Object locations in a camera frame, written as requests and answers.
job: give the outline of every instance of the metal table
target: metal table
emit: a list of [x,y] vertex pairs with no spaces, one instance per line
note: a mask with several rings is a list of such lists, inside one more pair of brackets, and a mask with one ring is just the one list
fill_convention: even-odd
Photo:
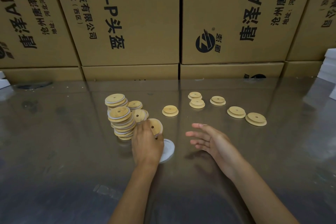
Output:
[[[233,183],[184,134],[225,132],[303,223],[336,220],[336,101],[320,79],[59,82],[0,90],[0,223],[106,223],[130,179],[130,142],[118,140],[104,99],[123,93],[159,119],[175,153],[153,180],[145,223],[253,223]],[[206,103],[189,106],[199,91]],[[210,104],[212,96],[226,105]],[[165,117],[165,105],[179,115]],[[258,112],[265,127],[227,115]]]

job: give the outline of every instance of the stack of white foam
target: stack of white foam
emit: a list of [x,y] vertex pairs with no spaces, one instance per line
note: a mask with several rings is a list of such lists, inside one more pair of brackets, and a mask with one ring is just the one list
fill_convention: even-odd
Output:
[[325,53],[325,59],[317,77],[336,83],[336,48],[328,49]]
[[10,83],[7,79],[5,79],[5,74],[0,71],[0,89],[10,86]]

